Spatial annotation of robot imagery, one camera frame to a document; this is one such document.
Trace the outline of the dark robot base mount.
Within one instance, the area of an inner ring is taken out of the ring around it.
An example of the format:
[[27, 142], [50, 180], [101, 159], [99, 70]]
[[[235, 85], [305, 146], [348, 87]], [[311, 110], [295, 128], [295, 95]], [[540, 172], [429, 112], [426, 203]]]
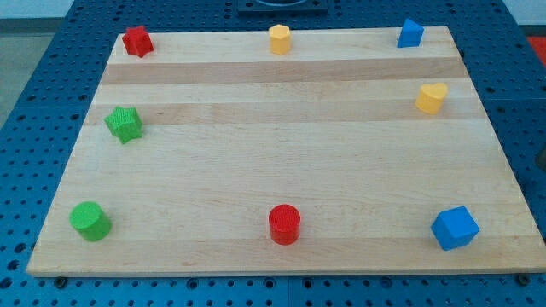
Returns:
[[239, 14], [326, 13], [328, 0], [236, 0]]

